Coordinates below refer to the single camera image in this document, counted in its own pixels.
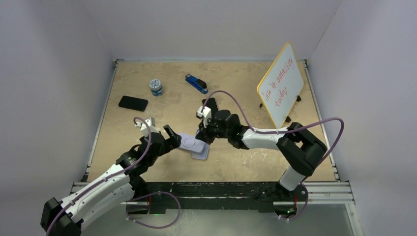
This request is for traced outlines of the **lilac phone case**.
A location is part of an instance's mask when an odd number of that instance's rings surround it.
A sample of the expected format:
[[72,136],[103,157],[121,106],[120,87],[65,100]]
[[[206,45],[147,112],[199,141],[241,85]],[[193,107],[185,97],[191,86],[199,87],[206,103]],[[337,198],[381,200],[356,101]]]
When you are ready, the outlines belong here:
[[198,140],[193,135],[186,133],[178,133],[181,137],[179,148],[193,153],[201,153],[206,145],[201,140]]
[[203,147],[203,150],[199,153],[197,152],[191,152],[191,158],[197,159],[197,160],[206,160],[209,153],[209,145],[205,144]]

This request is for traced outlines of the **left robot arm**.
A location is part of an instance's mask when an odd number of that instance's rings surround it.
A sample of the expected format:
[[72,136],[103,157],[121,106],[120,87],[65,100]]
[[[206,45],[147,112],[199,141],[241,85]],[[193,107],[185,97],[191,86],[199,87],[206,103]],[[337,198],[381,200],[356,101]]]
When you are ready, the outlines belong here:
[[123,153],[104,174],[62,200],[48,200],[40,221],[46,235],[79,236],[99,216],[123,202],[144,200],[150,205],[155,196],[168,195],[178,205],[172,193],[149,192],[147,182],[141,177],[159,157],[181,145],[181,135],[168,125],[163,128],[169,136],[167,139],[154,126],[142,123],[140,143]]

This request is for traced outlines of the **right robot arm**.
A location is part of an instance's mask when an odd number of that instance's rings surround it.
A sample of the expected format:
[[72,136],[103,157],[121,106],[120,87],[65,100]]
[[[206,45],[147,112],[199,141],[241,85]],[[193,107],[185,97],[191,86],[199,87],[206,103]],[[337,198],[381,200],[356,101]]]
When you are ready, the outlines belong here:
[[293,122],[281,129],[256,129],[242,125],[237,114],[220,110],[214,115],[211,109],[201,106],[196,117],[200,119],[196,138],[207,144],[215,139],[226,139],[237,149],[265,148],[278,150],[289,163],[276,187],[277,196],[290,199],[296,187],[312,176],[324,157],[327,147],[300,123]]

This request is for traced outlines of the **phone in pink case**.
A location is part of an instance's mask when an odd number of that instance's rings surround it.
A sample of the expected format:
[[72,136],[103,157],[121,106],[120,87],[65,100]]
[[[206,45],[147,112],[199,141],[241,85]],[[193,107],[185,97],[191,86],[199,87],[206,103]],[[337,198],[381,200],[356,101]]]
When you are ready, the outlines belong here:
[[208,99],[208,102],[206,103],[206,107],[211,109],[212,116],[215,115],[219,111],[217,102],[214,97],[211,97]]

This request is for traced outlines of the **blue stapler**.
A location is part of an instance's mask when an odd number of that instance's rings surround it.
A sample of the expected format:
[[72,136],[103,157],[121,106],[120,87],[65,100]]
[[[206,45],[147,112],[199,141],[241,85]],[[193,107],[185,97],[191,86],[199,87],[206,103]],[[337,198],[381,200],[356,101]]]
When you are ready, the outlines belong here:
[[196,90],[198,90],[202,94],[208,93],[207,84],[203,80],[198,79],[191,74],[187,74],[185,75],[185,81],[188,82],[191,86],[193,86]]

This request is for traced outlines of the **blue white jar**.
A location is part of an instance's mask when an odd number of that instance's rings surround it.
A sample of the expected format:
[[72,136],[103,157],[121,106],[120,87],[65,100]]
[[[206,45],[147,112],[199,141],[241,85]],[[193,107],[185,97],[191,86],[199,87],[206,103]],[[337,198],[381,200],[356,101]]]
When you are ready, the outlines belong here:
[[163,94],[163,86],[159,79],[153,79],[149,82],[149,88],[153,96],[161,96]]

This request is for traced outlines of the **yellow framed whiteboard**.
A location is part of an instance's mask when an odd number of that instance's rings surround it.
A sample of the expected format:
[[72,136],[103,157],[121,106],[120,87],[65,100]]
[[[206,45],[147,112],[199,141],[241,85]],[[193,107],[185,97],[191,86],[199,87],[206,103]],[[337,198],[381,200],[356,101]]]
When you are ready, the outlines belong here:
[[257,94],[275,127],[283,125],[303,86],[293,47],[288,42],[257,86]]

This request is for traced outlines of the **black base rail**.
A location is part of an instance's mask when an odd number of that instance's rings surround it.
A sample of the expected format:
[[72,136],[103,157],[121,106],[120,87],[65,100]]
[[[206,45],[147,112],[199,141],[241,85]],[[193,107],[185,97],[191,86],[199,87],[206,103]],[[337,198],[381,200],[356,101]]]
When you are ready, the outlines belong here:
[[298,204],[307,200],[307,190],[298,185],[289,191],[274,181],[255,182],[141,182],[127,184],[132,199],[149,206],[151,214],[168,209],[256,210],[294,216]]

